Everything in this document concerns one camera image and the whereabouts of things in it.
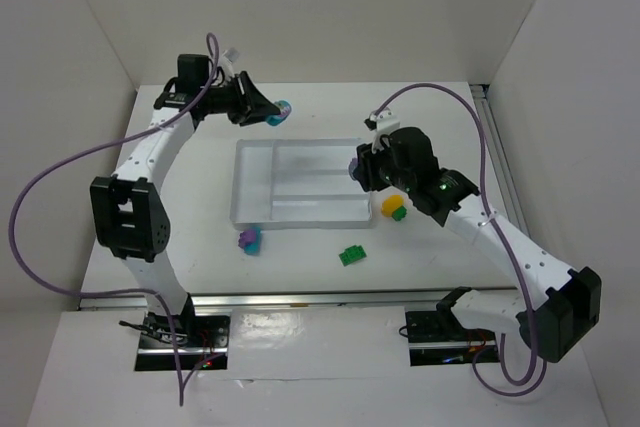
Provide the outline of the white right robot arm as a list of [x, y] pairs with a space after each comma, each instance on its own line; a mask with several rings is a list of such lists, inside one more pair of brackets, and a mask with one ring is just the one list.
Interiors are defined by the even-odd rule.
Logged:
[[465, 329], [518, 332], [535, 355], [559, 362], [599, 321], [602, 279], [553, 257], [510, 223], [461, 172], [439, 165], [416, 127], [361, 144], [349, 171], [366, 192], [394, 187], [438, 225], [456, 234], [509, 276], [517, 295], [458, 288], [438, 309]]

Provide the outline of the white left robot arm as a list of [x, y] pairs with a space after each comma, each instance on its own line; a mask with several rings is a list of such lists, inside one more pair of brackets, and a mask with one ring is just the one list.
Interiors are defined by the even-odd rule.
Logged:
[[238, 126], [276, 126], [291, 112], [268, 100], [247, 72], [234, 73], [205, 55], [182, 54], [177, 74], [153, 105], [151, 135], [140, 139], [126, 161], [90, 186], [96, 237], [133, 275], [147, 301], [147, 325], [190, 335], [196, 325], [190, 294], [177, 280], [166, 249], [171, 234], [161, 200], [164, 180], [184, 144], [209, 115], [224, 114]]

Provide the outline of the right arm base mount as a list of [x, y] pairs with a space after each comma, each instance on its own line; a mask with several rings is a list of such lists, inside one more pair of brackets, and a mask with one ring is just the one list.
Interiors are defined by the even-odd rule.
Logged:
[[495, 335], [486, 330], [450, 327], [436, 311], [407, 311], [398, 334], [407, 340], [412, 367], [498, 363]]

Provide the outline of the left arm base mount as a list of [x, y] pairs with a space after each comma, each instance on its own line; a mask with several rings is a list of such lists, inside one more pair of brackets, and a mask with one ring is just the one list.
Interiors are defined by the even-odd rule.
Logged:
[[[167, 329], [155, 329], [148, 319], [142, 323], [120, 320], [121, 327], [139, 333], [134, 370], [160, 372], [175, 369], [173, 346]], [[177, 332], [177, 346], [183, 370], [191, 371], [199, 362], [201, 370], [226, 370], [230, 340], [229, 314], [196, 317], [195, 332]]]

